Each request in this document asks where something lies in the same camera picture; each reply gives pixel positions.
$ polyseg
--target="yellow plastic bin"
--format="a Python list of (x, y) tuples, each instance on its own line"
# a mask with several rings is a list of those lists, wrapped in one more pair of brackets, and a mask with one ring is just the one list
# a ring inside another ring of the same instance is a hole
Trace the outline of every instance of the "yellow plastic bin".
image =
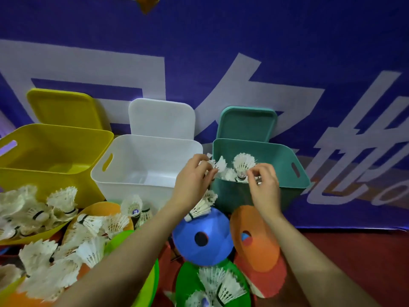
[(106, 130), (30, 124), (0, 139), (0, 187), (38, 187), (37, 200), (45, 202), (54, 191), (78, 189), (79, 208), (103, 201), (91, 179), (91, 170), (108, 148), (114, 134)]

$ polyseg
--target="left hand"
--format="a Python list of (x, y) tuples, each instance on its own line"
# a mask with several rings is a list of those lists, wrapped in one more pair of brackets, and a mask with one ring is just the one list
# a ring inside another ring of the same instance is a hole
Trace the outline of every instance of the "left hand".
[(184, 209), (186, 213), (202, 199), (218, 171), (207, 162), (208, 160), (205, 154), (195, 154), (177, 175), (171, 202)]

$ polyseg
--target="teal plastic bin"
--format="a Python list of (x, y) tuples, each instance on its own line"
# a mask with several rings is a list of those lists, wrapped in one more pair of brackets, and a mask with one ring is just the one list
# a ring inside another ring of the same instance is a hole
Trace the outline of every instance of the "teal plastic bin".
[[(288, 208), (294, 198), (310, 185), (310, 179), (301, 166), (297, 156), (287, 146), (267, 142), (245, 141), (237, 139), (216, 139), (213, 142), (213, 158), (223, 156), (228, 167), (233, 167), (233, 158), (239, 153), (254, 156), (257, 163), (274, 166), (281, 189), (281, 208)], [(212, 190), (218, 195), (215, 208), (232, 213), (238, 206), (253, 205), (247, 183), (215, 179)]]

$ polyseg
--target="teal lid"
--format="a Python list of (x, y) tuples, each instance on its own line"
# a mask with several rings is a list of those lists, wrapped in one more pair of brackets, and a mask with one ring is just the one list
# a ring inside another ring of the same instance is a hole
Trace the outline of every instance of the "teal lid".
[(216, 138), (268, 142), (276, 123), (272, 109), (229, 106), (220, 115)]

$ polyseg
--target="bin handle hole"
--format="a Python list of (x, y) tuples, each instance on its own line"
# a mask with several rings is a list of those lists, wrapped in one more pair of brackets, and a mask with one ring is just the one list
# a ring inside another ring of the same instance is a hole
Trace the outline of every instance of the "bin handle hole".
[(105, 161), (105, 163), (102, 165), (102, 171), (105, 171), (109, 164), (111, 163), (112, 159), (114, 158), (114, 155), (111, 153), (108, 157), (108, 159)]
[(294, 162), (291, 163), (291, 168), (294, 170), (294, 173), (297, 176), (297, 178), (299, 178), (301, 176), (300, 171), (298, 170), (297, 165)]
[(0, 156), (3, 156), (4, 154), (6, 154), (7, 152), (11, 151), (12, 149), (14, 149), (17, 146), (17, 141), (16, 140), (12, 140), (9, 143), (7, 143), (5, 146), (0, 148)]

